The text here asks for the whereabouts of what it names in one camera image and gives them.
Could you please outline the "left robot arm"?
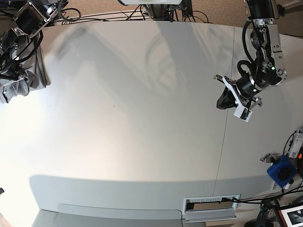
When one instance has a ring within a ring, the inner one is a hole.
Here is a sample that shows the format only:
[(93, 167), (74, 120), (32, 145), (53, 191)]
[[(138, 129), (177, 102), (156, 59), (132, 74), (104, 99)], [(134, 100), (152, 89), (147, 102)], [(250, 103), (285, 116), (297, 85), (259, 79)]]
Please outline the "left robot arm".
[(248, 0), (250, 15), (242, 30), (242, 44), (247, 60), (237, 63), (240, 78), (215, 76), (215, 79), (231, 85), (217, 100), (221, 110), (243, 105), (250, 109), (258, 100), (256, 95), (269, 86), (278, 86), (287, 77), (280, 33), (275, 23), (272, 0)]

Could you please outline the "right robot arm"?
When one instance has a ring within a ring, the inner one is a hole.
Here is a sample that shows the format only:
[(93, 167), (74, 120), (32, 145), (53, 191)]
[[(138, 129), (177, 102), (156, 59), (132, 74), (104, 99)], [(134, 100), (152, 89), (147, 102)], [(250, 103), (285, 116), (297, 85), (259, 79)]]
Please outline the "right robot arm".
[(62, 0), (28, 0), (13, 16), (15, 25), (0, 37), (0, 78), (23, 77), (21, 63), (37, 51), (42, 28), (61, 13)]

